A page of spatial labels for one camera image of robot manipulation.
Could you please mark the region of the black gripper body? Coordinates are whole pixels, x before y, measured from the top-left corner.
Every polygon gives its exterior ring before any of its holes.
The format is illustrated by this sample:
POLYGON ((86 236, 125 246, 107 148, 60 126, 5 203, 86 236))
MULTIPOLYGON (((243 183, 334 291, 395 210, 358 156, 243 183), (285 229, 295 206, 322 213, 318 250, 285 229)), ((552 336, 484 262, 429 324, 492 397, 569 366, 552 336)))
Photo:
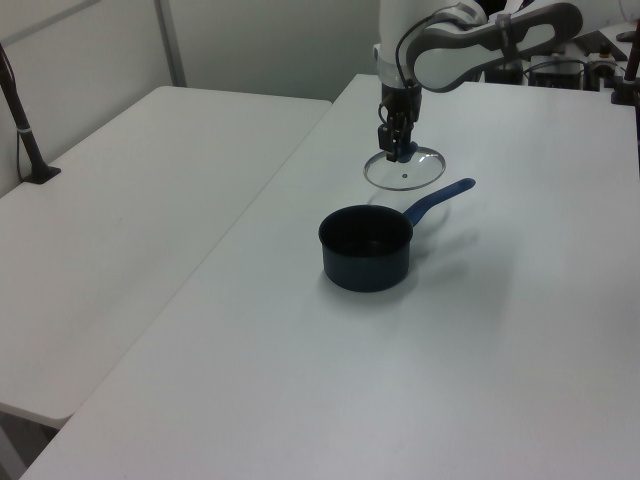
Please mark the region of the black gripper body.
POLYGON ((378 113, 382 125, 393 130, 412 129, 419 119, 422 88, 410 82, 408 87, 381 85, 378 113))

